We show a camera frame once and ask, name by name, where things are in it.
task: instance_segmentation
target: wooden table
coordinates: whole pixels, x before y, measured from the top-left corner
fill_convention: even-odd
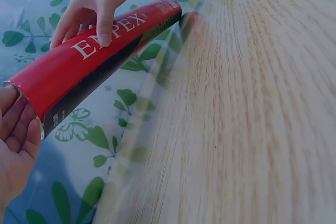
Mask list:
[[[198,11],[155,120],[124,135],[149,154],[94,222],[336,223],[336,0]]]

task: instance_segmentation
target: red box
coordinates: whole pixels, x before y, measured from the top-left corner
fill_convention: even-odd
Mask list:
[[[178,22],[176,0],[159,0],[115,17],[112,42],[101,47],[90,29],[51,50],[9,78],[27,98],[48,135],[134,52]]]

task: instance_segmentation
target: fingernail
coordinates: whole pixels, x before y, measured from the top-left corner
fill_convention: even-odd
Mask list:
[[[103,47],[108,47],[111,43],[111,35],[109,34],[101,34],[98,38],[99,43]]]

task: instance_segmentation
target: hand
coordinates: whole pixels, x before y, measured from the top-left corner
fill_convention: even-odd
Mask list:
[[[26,98],[12,86],[0,87],[0,212],[25,189],[40,140],[40,124]]]
[[[126,0],[70,0],[51,41],[53,49],[72,37],[96,26],[98,41],[107,47],[112,39],[114,12]]]

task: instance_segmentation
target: floral tablecloth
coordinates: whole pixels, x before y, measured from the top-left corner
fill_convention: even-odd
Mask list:
[[[116,15],[155,0],[127,0]],[[195,8],[202,0],[178,0]],[[69,0],[0,0],[0,81],[41,57]],[[91,223],[94,211],[123,142],[134,125],[128,118],[150,120],[155,102],[139,95],[153,64],[157,85],[164,86],[181,47],[177,25],[162,33],[87,97],[41,145],[25,191],[5,212],[5,223]],[[165,54],[156,60],[164,47]],[[141,162],[145,147],[128,157]],[[118,164],[118,176],[128,168]]]

